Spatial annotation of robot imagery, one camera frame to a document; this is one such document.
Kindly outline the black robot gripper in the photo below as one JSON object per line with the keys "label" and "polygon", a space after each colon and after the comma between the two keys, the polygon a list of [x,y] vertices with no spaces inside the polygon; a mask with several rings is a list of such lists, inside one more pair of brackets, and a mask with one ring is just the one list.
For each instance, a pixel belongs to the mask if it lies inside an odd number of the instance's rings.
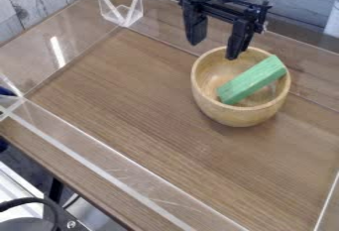
{"label": "black robot gripper", "polygon": [[196,46],[207,38],[208,18],[214,17],[234,25],[228,39],[227,59],[234,60],[248,48],[255,33],[262,33],[266,26],[270,2],[244,0],[179,0],[183,8],[186,36]]}

